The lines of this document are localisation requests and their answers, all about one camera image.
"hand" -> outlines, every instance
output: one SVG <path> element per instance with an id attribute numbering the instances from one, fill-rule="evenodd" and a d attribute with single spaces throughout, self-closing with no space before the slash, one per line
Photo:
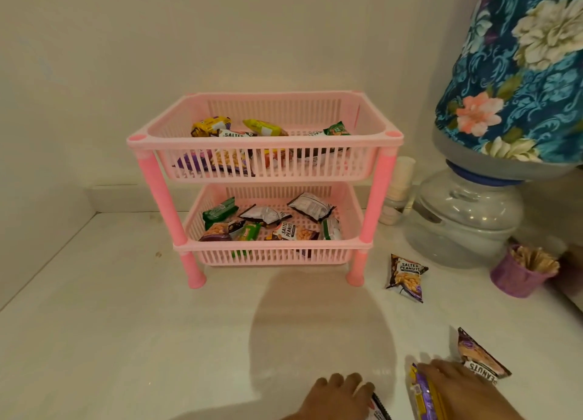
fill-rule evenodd
<path id="1" fill-rule="evenodd" d="M 441 393 L 449 420 L 523 420 L 491 382 L 462 364 L 433 360 L 418 369 Z"/>
<path id="2" fill-rule="evenodd" d="M 332 374 L 330 380 L 317 379 L 300 410 L 285 420 L 366 419 L 374 385 L 368 382 L 356 391 L 362 380 L 357 373 L 349 375 L 346 380 L 340 374 Z"/>

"rack leg foot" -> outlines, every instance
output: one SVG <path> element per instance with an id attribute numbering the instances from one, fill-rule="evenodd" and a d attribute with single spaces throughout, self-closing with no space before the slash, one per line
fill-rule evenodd
<path id="1" fill-rule="evenodd" d="M 184 270 L 188 276 L 188 286 L 192 289 L 200 288 L 206 283 L 206 276 L 196 263 L 192 253 L 181 253 L 180 260 L 184 265 Z"/>
<path id="2" fill-rule="evenodd" d="M 368 250 L 357 250 L 354 253 L 352 267 L 346 275 L 346 281 L 352 286 L 364 285 L 364 267 L 366 266 L 367 257 Z"/>

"bottom basket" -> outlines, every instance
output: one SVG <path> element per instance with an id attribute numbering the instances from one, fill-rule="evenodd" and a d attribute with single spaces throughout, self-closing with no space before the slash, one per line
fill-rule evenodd
<path id="1" fill-rule="evenodd" d="M 254 203 L 268 205 L 278 211 L 293 215 L 289 220 L 311 230 L 321 232 L 321 225 L 288 207 L 288 202 L 304 191 L 317 195 L 336 206 L 332 215 L 340 222 L 342 240 L 265 240 L 270 230 L 262 228 L 256 241 L 198 241 L 205 231 L 202 212 L 235 196 L 239 210 Z M 352 250 L 366 250 L 372 243 L 360 241 L 363 213 L 350 184 L 344 182 L 324 185 L 313 184 L 210 184 L 205 186 L 184 222 L 188 242 L 174 246 L 176 251 L 193 251 L 206 265 L 297 265 L 343 264 L 352 257 Z M 233 255 L 245 250 L 246 255 Z"/>

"white flower print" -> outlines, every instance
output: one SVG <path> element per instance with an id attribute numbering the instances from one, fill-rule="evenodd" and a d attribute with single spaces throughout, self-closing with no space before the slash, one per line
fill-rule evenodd
<path id="1" fill-rule="evenodd" d="M 527 11 L 512 31 L 522 67 L 545 70 L 565 55 L 583 49 L 583 0 L 544 0 Z"/>
<path id="2" fill-rule="evenodd" d="M 480 11 L 481 1 L 478 1 L 472 14 L 472 22 L 466 41 L 463 43 L 462 56 L 476 53 L 484 43 L 484 35 L 492 26 L 490 12 L 487 9 Z"/>
<path id="3" fill-rule="evenodd" d="M 493 158 L 514 159 L 521 162 L 542 162 L 533 139 L 517 139 L 512 144 L 504 142 L 500 136 L 482 146 L 482 153 Z"/>

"white wall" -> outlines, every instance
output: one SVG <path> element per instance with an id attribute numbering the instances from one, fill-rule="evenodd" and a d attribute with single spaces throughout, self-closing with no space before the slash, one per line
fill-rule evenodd
<path id="1" fill-rule="evenodd" d="M 54 86 L 15 68 L 18 52 L 0 36 L 0 309 L 94 214 L 41 99 Z"/>
<path id="2" fill-rule="evenodd" d="M 365 90 L 431 172 L 433 109 L 475 3 L 2 0 L 3 59 L 84 186 L 141 183 L 125 137 L 180 95 L 216 90 Z"/>

